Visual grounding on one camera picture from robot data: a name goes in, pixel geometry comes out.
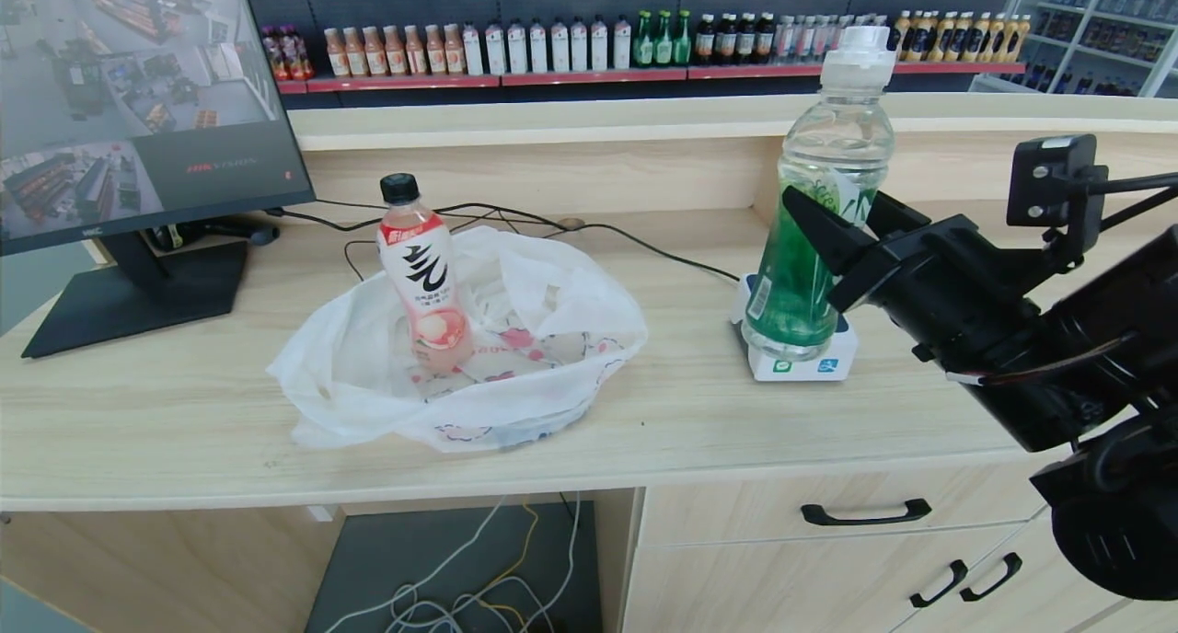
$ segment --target bottle cap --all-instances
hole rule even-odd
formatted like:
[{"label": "bottle cap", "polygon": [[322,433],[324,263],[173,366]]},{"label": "bottle cap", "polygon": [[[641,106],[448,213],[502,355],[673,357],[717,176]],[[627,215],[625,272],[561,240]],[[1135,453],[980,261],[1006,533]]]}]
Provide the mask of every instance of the bottle cap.
[{"label": "bottle cap", "polygon": [[849,26],[839,48],[822,62],[823,87],[881,91],[892,80],[895,51],[887,50],[887,26]]},{"label": "bottle cap", "polygon": [[380,178],[380,196],[388,205],[404,205],[422,197],[417,178],[410,173],[392,173]]}]

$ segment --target red shelf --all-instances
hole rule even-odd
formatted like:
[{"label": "red shelf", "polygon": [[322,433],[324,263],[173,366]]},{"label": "red shelf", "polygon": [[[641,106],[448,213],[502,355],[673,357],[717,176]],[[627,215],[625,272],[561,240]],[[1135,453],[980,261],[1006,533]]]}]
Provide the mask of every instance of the red shelf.
[{"label": "red shelf", "polygon": [[1021,74],[1023,62],[896,62],[896,74]]},{"label": "red shelf", "polygon": [[543,72],[541,74],[507,74],[504,86],[547,86],[557,84],[613,84],[623,81],[682,81],[683,67],[655,70],[608,70],[604,72]]},{"label": "red shelf", "polygon": [[306,81],[278,81],[279,94],[306,94]]},{"label": "red shelf", "polygon": [[772,77],[816,77],[821,65],[733,65],[727,67],[689,67],[688,79],[759,79]]},{"label": "red shelf", "polygon": [[485,88],[499,85],[499,78],[481,77],[372,77],[337,79],[325,77],[306,83],[306,92],[346,92],[357,90],[405,90],[405,88]]}]

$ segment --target robotic arm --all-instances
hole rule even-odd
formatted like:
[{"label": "robotic arm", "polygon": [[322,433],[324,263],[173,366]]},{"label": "robotic arm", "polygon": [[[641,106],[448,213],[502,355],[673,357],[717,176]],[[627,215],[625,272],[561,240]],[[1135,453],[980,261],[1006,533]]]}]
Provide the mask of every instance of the robotic arm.
[{"label": "robotic arm", "polygon": [[[1071,444],[1031,477],[1064,556],[1100,587],[1178,600],[1178,225],[1047,312],[1026,294],[1084,262],[1100,231],[1178,198],[1178,173],[1107,179],[1091,134],[1014,151],[1006,223],[1043,226],[1043,249],[999,249],[962,215],[931,222],[879,193],[854,228],[803,193],[782,202],[840,278],[846,311],[884,309],[1027,451]],[[1101,218],[1104,196],[1169,186]],[[1080,437],[1132,407],[1137,415]]]}]

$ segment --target yellow cable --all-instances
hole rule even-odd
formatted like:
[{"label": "yellow cable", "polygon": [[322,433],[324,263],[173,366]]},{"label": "yellow cable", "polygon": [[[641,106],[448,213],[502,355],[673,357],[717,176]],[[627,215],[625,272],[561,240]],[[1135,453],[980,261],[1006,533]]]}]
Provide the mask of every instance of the yellow cable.
[{"label": "yellow cable", "polygon": [[[514,565],[509,569],[507,569],[503,573],[501,573],[495,580],[491,580],[490,582],[488,582],[487,585],[484,585],[483,589],[490,587],[491,585],[495,585],[496,582],[498,582],[499,580],[503,580],[508,575],[511,575],[511,572],[514,572],[515,569],[519,568],[519,565],[523,563],[523,560],[528,558],[528,546],[531,545],[531,533],[536,530],[536,523],[540,522],[540,514],[537,514],[535,510],[532,510],[531,507],[528,506],[528,499],[527,499],[527,496],[524,496],[522,505],[523,505],[523,509],[525,512],[528,512],[528,513],[531,514],[531,527],[528,528],[528,535],[523,538],[523,552],[519,554],[518,560],[516,562],[514,562]],[[516,618],[518,618],[518,620],[519,620],[519,631],[521,631],[521,633],[523,633],[523,627],[527,624],[527,621],[524,620],[523,615],[519,614],[519,612],[517,609],[515,609],[514,607],[508,606],[508,605],[499,605],[499,604],[488,604],[487,601],[484,601],[482,599],[478,599],[478,604],[481,606],[483,606],[483,607],[487,607],[487,608],[496,608],[496,609],[502,609],[502,611],[508,611],[510,613],[514,613],[514,615],[516,615]]]}]

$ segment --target pink drink bottle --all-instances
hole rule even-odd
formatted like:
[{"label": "pink drink bottle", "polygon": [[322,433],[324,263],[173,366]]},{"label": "pink drink bottle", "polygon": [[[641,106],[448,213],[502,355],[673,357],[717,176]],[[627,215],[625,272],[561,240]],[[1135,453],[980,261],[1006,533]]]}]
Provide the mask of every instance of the pink drink bottle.
[{"label": "pink drink bottle", "polygon": [[380,193],[389,212],[376,243],[380,264],[405,305],[413,355],[432,371],[450,372],[474,352],[470,322],[458,301],[450,229],[421,204],[413,176],[385,176]]}]

